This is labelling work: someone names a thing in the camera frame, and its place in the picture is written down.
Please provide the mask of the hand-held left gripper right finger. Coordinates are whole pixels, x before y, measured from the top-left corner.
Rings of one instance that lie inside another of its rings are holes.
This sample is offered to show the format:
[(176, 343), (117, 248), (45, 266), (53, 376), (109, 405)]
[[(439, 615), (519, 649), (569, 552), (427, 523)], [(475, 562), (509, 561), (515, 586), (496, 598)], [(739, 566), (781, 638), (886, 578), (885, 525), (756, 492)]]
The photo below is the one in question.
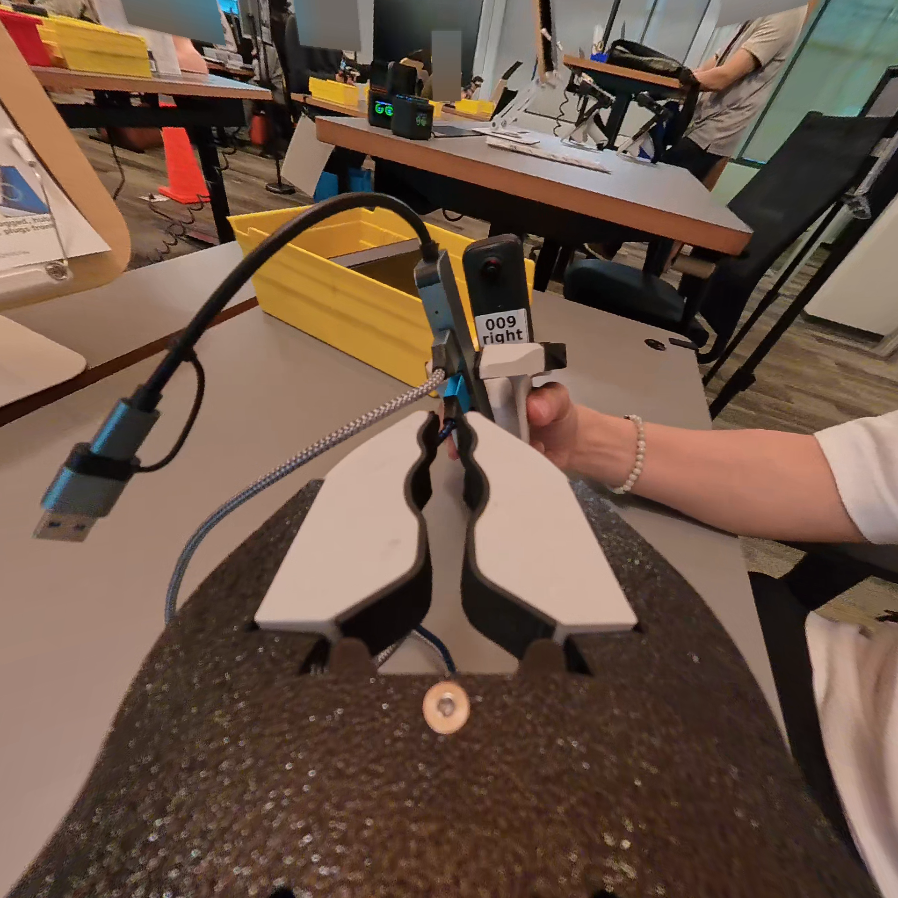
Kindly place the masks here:
[(478, 412), (459, 422), (470, 512), (460, 586), (485, 638), (522, 660), (533, 643), (630, 632), (637, 615), (567, 476)]

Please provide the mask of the person's right forearm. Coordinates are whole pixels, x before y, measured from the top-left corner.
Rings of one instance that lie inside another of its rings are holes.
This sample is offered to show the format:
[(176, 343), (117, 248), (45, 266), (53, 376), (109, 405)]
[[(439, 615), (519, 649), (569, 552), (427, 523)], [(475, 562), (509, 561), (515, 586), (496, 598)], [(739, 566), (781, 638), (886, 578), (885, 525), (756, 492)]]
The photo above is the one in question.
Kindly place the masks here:
[(645, 427), (633, 491), (739, 536), (864, 543), (818, 440), (766, 430)]

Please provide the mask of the black monitor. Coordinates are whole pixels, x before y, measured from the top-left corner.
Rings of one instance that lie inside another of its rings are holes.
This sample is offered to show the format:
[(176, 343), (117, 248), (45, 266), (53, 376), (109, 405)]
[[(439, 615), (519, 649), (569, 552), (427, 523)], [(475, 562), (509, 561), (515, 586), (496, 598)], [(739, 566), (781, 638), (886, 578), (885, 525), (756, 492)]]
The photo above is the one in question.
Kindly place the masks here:
[(433, 30), (462, 34), (462, 72), (473, 71), (482, 1), (375, 1), (373, 59), (399, 61), (430, 51)]

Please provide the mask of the blue bag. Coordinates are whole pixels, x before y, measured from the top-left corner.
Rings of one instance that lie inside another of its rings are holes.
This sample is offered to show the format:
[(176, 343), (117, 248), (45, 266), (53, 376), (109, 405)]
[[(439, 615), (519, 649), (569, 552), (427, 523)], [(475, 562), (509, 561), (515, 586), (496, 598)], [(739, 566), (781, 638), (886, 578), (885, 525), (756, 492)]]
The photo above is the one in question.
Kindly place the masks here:
[(345, 193), (373, 191), (373, 173), (365, 168), (349, 168), (340, 173), (323, 172), (316, 183), (312, 201), (319, 203)]

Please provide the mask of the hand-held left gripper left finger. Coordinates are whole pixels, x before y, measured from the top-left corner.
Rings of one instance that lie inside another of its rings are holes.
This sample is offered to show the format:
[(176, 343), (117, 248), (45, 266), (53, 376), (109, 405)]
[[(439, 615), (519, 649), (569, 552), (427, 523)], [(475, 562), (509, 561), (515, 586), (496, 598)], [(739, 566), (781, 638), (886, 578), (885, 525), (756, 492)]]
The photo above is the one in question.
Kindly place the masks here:
[(337, 463), (255, 613), (261, 630), (345, 637), (372, 655), (427, 615), (433, 571), (423, 508), (432, 494), (434, 412), (417, 411)]

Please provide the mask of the black bag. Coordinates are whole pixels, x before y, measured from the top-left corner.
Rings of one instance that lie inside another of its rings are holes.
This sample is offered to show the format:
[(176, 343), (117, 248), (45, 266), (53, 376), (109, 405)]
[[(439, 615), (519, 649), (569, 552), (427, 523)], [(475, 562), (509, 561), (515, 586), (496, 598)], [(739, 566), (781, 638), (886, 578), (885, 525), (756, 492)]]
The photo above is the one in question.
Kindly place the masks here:
[(627, 39), (617, 39), (610, 44), (607, 63), (678, 80), (691, 76), (690, 69), (677, 59)]

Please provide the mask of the black office chair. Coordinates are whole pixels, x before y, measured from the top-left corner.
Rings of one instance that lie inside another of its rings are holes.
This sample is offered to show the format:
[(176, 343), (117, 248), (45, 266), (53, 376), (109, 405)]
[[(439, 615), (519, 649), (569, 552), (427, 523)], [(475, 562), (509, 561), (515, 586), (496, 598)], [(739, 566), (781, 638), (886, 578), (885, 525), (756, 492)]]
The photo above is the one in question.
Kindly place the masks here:
[(606, 260), (571, 262), (564, 297), (571, 302), (676, 333), (717, 360), (744, 309), (773, 263), (871, 166), (872, 152), (891, 137), (896, 116), (839, 118), (816, 111), (804, 119), (728, 203), (752, 235), (737, 256), (694, 247), (678, 262), (713, 265), (681, 275), (679, 286), (640, 269)]

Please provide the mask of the red plastic bin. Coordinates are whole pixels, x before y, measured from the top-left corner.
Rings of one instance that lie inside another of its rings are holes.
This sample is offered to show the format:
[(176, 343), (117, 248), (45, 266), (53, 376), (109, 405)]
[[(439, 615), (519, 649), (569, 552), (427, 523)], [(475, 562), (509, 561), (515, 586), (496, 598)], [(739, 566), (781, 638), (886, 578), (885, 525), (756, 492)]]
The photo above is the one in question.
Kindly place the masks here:
[(1, 7), (1, 22), (28, 65), (42, 68), (52, 66), (51, 54), (39, 33), (37, 17), (3, 6)]

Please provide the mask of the white leaning board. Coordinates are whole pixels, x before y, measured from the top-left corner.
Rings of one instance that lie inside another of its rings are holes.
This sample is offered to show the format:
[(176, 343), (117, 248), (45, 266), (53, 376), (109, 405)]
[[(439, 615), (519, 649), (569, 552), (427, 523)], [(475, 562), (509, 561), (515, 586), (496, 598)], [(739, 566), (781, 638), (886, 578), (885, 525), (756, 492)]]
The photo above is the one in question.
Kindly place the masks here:
[(303, 116), (294, 128), (282, 163), (284, 179), (311, 198), (334, 149), (318, 139), (315, 121)]

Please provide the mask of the grey desk with wood edge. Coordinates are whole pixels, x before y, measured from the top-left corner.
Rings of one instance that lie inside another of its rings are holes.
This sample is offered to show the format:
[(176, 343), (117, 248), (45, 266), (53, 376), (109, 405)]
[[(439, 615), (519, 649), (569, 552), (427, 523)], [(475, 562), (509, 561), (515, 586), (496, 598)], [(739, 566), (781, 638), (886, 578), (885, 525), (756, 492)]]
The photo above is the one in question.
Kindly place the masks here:
[(272, 101), (271, 90), (215, 74), (171, 74), (151, 78), (32, 66), (39, 83), (51, 91), (74, 89), (128, 94), (161, 94), (241, 101)]
[(414, 141), (371, 126), (365, 118), (318, 116), (323, 143), (364, 152), (427, 177), (450, 181), (438, 208), (507, 226), (558, 245), (654, 238), (739, 256), (752, 229), (687, 171), (620, 156), (584, 152), (597, 172), (495, 147), (485, 137)]

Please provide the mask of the raised wooden desk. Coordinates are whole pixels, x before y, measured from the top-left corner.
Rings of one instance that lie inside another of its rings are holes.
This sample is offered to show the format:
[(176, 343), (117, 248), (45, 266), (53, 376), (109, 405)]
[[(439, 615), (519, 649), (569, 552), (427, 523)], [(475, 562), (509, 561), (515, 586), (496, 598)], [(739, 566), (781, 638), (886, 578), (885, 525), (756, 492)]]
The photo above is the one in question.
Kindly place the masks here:
[(645, 72), (627, 66), (612, 65), (607, 62), (591, 60), (589, 58), (565, 55), (562, 58), (562, 63), (572, 71), (580, 70), (589, 73), (597, 73), (606, 79), (614, 78), (619, 81), (638, 82), (640, 84), (653, 85), (655, 87), (662, 87), (675, 91), (684, 87), (684, 84), (675, 77)]

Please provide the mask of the wooden display board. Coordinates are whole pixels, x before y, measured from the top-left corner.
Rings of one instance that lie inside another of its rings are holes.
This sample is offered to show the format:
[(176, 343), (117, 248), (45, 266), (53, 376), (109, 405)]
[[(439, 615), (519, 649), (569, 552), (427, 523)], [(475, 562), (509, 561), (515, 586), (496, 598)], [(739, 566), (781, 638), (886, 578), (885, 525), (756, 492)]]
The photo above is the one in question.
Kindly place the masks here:
[(75, 141), (69, 127), (5, 27), (1, 28), (2, 108), (12, 127), (35, 152), (43, 171), (105, 242), (103, 252), (76, 257), (65, 279), (47, 274), (2, 275), (2, 311), (105, 286), (125, 271), (130, 258), (128, 228), (115, 202)]

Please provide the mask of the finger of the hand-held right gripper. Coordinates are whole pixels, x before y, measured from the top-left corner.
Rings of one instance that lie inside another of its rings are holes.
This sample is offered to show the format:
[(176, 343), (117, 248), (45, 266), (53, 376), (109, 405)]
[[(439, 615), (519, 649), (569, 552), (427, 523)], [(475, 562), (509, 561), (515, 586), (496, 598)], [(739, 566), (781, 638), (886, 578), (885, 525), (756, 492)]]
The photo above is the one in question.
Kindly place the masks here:
[(482, 381), (540, 376), (547, 370), (545, 349), (537, 342), (489, 344), (478, 355), (478, 377)]

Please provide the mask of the black battery charger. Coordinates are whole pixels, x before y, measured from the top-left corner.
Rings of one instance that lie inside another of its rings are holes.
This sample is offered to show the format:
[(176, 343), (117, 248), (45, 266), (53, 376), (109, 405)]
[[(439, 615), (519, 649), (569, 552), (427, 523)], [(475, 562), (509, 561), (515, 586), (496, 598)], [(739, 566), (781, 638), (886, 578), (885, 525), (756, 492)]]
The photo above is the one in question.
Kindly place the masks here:
[(420, 96), (394, 94), (390, 96), (391, 133), (413, 141), (429, 141), (433, 136), (435, 107)]
[(367, 86), (367, 119), (370, 125), (391, 131), (393, 97), (389, 63), (373, 60), (369, 67)]

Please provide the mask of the person's right hand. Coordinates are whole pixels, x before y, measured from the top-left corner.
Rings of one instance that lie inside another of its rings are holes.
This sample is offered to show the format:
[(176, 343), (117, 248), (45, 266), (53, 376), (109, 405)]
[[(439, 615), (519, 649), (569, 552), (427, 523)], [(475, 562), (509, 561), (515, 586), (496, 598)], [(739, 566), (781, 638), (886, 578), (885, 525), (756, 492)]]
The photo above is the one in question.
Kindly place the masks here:
[(531, 445), (563, 471), (612, 488), (630, 476), (637, 448), (630, 420), (574, 403), (558, 383), (533, 389), (526, 411)]

